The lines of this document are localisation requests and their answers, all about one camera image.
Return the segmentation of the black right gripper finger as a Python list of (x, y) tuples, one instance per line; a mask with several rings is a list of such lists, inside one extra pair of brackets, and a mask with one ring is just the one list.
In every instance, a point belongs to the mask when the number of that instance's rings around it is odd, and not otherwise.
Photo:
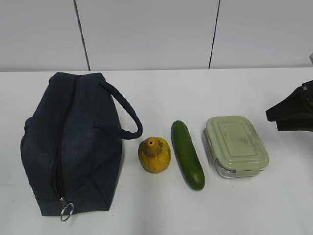
[(313, 92), (295, 89), (287, 98), (266, 110), (268, 121), (313, 118)]
[(313, 118), (277, 118), (278, 131), (313, 131)]

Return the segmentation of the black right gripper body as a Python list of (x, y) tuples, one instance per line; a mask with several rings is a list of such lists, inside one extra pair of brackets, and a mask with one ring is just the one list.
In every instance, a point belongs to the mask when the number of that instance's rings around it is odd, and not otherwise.
[(303, 83), (298, 87), (301, 98), (312, 98), (313, 97), (313, 81)]

